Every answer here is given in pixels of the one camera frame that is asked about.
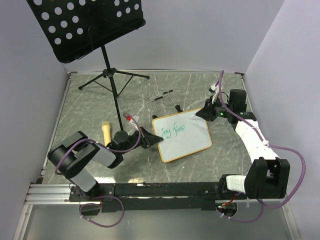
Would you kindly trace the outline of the yellow framed whiteboard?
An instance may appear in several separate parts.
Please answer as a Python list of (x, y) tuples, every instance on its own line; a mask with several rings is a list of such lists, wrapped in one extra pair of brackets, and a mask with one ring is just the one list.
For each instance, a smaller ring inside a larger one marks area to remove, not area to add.
[(157, 144), (162, 162), (168, 163), (213, 145), (207, 122), (198, 116), (189, 119), (199, 110), (196, 108), (152, 120), (154, 134), (163, 138)]

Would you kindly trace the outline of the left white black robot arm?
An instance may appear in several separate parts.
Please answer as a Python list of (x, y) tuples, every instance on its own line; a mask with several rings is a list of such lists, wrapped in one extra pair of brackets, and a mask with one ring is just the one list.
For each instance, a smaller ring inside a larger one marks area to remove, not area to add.
[(93, 201), (99, 195), (100, 184), (86, 170), (90, 161), (114, 169), (124, 160), (125, 153), (138, 147), (147, 149), (163, 140), (161, 136), (139, 127), (131, 135), (124, 130), (116, 132), (111, 141), (103, 146), (82, 131), (77, 131), (52, 147), (47, 158), (55, 166), (55, 174), (64, 176), (81, 190), (87, 201)]

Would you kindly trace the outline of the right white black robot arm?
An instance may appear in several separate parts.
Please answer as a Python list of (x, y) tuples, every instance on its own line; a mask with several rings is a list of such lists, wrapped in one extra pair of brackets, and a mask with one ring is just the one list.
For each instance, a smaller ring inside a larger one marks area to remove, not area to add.
[(228, 102), (223, 104), (217, 87), (210, 88), (212, 96), (195, 116), (207, 122), (225, 118), (242, 140), (251, 160), (247, 175), (224, 174), (218, 193), (230, 199), (236, 192), (250, 199), (282, 199), (286, 195), (290, 173), (288, 160), (281, 159), (270, 149), (259, 130), (257, 118), (247, 111), (245, 90), (232, 89)]

